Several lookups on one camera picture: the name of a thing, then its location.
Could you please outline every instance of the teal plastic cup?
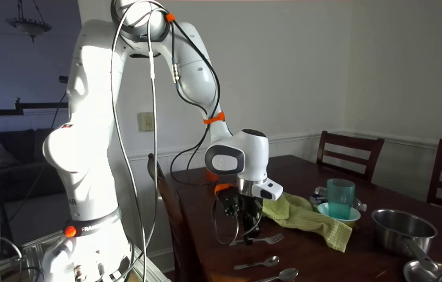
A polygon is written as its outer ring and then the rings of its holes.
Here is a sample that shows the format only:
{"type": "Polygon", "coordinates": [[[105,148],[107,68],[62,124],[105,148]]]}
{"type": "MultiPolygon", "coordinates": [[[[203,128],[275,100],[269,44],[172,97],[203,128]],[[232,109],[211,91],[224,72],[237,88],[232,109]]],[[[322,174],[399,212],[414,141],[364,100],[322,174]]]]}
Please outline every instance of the teal plastic cup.
{"type": "Polygon", "coordinates": [[[355,198],[355,184],[345,179],[327,180],[328,215],[337,219],[350,219],[355,198]]]}

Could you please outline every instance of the orange strap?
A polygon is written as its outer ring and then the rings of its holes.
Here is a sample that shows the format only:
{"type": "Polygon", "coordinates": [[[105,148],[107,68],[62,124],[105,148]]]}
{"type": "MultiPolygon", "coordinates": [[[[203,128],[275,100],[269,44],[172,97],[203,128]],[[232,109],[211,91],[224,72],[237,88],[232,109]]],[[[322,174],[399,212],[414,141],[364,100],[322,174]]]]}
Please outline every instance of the orange strap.
{"type": "Polygon", "coordinates": [[[217,184],[216,189],[214,190],[214,194],[221,191],[221,190],[228,189],[231,187],[236,187],[236,186],[233,184],[229,184],[229,183],[217,184]]]}
{"type": "Polygon", "coordinates": [[[165,19],[170,23],[170,22],[174,21],[176,19],[176,17],[172,13],[169,13],[169,14],[165,15],[165,19]]]}
{"type": "Polygon", "coordinates": [[[224,112],[223,111],[221,111],[217,116],[214,116],[211,119],[204,119],[203,123],[205,123],[206,125],[209,125],[209,124],[213,123],[214,121],[218,121],[218,120],[224,121],[224,112]]]}

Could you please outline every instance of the pillow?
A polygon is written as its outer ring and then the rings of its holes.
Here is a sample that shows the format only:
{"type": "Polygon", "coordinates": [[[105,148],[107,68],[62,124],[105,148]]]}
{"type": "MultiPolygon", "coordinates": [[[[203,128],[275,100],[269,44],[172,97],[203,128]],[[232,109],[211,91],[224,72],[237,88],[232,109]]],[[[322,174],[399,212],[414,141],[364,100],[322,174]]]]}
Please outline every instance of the pillow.
{"type": "Polygon", "coordinates": [[[2,144],[0,144],[0,170],[20,163],[21,162],[19,162],[2,144]]]}

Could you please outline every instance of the bowl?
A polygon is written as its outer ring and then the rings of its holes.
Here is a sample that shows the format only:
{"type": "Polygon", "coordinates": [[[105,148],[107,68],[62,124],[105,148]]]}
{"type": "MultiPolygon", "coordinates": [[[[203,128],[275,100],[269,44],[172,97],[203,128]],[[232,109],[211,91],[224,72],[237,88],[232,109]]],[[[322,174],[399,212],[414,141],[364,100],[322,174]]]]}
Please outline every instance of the bowl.
{"type": "MultiPolygon", "coordinates": [[[[319,213],[329,216],[328,215],[328,203],[321,203],[316,207],[316,209],[319,211],[319,213]]],[[[357,220],[360,219],[360,212],[355,210],[354,208],[351,208],[350,210],[350,219],[339,219],[332,216],[329,216],[337,221],[341,221],[342,223],[348,225],[349,227],[353,228],[355,224],[357,223],[357,220]]]]}

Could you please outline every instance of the wooden table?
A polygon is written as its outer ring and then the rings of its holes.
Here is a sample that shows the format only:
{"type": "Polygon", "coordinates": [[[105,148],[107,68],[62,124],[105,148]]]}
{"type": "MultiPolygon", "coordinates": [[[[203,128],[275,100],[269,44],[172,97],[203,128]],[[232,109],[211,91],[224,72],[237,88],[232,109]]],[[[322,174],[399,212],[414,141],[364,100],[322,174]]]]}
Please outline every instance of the wooden table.
{"type": "MultiPolygon", "coordinates": [[[[353,231],[346,252],[341,253],[328,248],[323,237],[318,234],[285,229],[264,218],[261,221],[260,237],[282,232],[285,239],[274,245],[263,242],[257,242],[252,246],[222,245],[214,236],[210,219],[214,199],[213,187],[185,186],[174,182],[203,269],[212,282],[259,280],[277,275],[285,268],[299,269],[296,282],[404,281],[402,268],[410,259],[391,255],[373,242],[371,213],[379,208],[407,211],[433,223],[438,229],[438,236],[433,241],[429,255],[435,261],[442,262],[442,208],[340,172],[319,168],[314,163],[291,155],[272,157],[267,171],[268,176],[281,184],[285,192],[305,199],[309,198],[317,186],[326,186],[330,178],[344,178],[355,182],[357,197],[368,205],[368,210],[362,213],[362,218],[358,221],[359,230],[353,231]],[[272,268],[261,266],[239,271],[233,269],[234,265],[263,261],[271,255],[280,257],[280,262],[272,268]]],[[[186,179],[186,173],[178,172],[177,177],[186,179]]],[[[205,181],[205,168],[190,170],[188,179],[195,183],[205,181]]],[[[221,180],[234,183],[235,177],[221,180]]],[[[224,235],[224,240],[228,240],[228,234],[233,234],[233,221],[220,210],[217,216],[220,229],[224,227],[231,232],[224,235]]]]}

